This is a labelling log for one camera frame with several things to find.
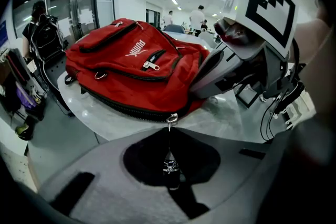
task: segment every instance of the white shirt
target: white shirt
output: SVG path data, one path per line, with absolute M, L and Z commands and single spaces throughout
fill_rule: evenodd
M 199 9 L 193 10 L 190 14 L 191 17 L 191 28 L 200 30 L 202 21 L 204 21 L 204 14 Z
M 163 18 L 163 21 L 164 21 L 164 25 L 167 26 L 167 25 L 172 25 L 173 24 L 173 16 L 168 14 L 167 16 L 165 16 Z

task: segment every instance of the zipper pull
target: zipper pull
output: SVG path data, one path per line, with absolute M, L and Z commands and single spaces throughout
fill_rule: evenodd
M 118 22 L 116 25 L 115 25 L 115 27 L 118 27 L 119 25 L 122 25 L 123 24 L 123 22 Z
M 168 119 L 166 119 L 166 123 L 168 123 L 168 130 L 170 132 L 170 127 L 171 127 L 171 124 L 174 123 L 174 122 L 177 122 L 177 119 L 178 119 L 178 115 L 177 113 L 174 113 L 172 114 Z
M 160 69 L 159 66 L 157 66 L 156 64 L 154 64 L 152 62 L 148 62 L 148 61 L 143 64 L 143 67 L 146 67 L 146 68 L 151 67 L 151 68 L 153 68 L 155 70 L 159 70 Z
M 136 24 L 139 25 L 141 27 L 141 29 L 143 30 L 143 27 L 138 22 L 136 22 Z

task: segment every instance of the black hair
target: black hair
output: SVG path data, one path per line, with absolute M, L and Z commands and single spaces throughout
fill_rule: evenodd
M 35 2 L 32 10 L 32 21 L 37 22 L 44 13 L 46 13 L 46 3 L 42 0 Z

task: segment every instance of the d-ring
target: d-ring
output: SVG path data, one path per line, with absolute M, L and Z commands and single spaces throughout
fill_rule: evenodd
M 104 77 L 106 77 L 107 76 L 107 74 L 106 73 L 103 73 L 103 72 L 97 72 L 96 74 L 95 74 L 95 79 L 102 79 L 102 78 L 104 78 Z

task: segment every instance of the person in black shirt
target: person in black shirt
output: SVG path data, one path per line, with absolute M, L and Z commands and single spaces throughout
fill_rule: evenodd
M 22 32 L 23 34 L 23 57 L 25 58 L 31 58 L 30 40 L 32 38 L 36 25 L 38 25 L 40 16 L 45 13 L 46 13 L 45 2 L 37 1 L 33 5 L 32 20 L 29 22 L 29 24 L 26 25 L 25 29 Z
M 204 20 L 204 22 L 201 25 L 201 31 L 207 31 L 208 30 L 208 26 L 206 25 L 207 20 Z

